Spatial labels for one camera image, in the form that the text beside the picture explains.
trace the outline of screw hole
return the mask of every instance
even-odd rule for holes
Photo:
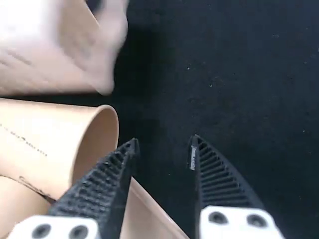
[[[49,224],[41,224],[37,226],[32,232],[32,238],[42,239],[49,235],[51,226]]]
[[[70,239],[85,239],[88,235],[88,229],[86,226],[77,226],[70,232]]]
[[[258,227],[258,228],[267,227],[266,220],[259,215],[249,215],[247,217],[247,222],[249,225],[252,225],[254,227]]]
[[[225,217],[225,215],[220,213],[220,212],[213,212],[213,213],[209,214],[208,220],[211,223],[216,223],[216,224],[227,224],[228,223],[228,220]]]

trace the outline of cardboard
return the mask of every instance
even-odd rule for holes
[[[188,236],[132,178],[120,239],[188,239]]]
[[[84,0],[1,1],[0,95],[110,94],[127,4],[104,0],[95,18]]]
[[[118,117],[108,105],[0,99],[0,115],[0,175],[55,200],[117,147]]]

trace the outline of beige paper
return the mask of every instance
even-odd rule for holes
[[[0,175],[59,199],[115,150],[118,117],[99,107],[0,99]]]
[[[84,0],[0,1],[0,95],[110,94],[127,0],[103,2],[96,19]]]
[[[188,236],[132,178],[120,239],[188,239]]]
[[[33,215],[46,214],[50,204],[38,193],[0,176],[0,238],[14,225]]]

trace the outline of paper tube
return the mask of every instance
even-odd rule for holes
[[[0,115],[0,175],[56,200],[117,147],[111,106],[0,99]]]
[[[1,239],[7,236],[15,224],[30,216],[45,214],[50,204],[28,187],[0,176],[0,207]]]
[[[0,95],[111,93],[127,0],[103,2],[96,19],[84,0],[0,1]]]
[[[188,239],[188,236],[132,178],[120,239]]]

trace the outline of blurry object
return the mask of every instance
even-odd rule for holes
[[[108,105],[71,106],[0,99],[0,174],[59,199],[118,142]]]
[[[109,239],[100,237],[89,218],[32,216],[17,224],[7,239]]]
[[[0,95],[110,94],[127,0],[0,1]]]
[[[50,204],[38,193],[0,176],[0,238],[32,215],[46,214]]]
[[[199,228],[200,239],[285,239],[272,216],[255,208],[208,206]]]

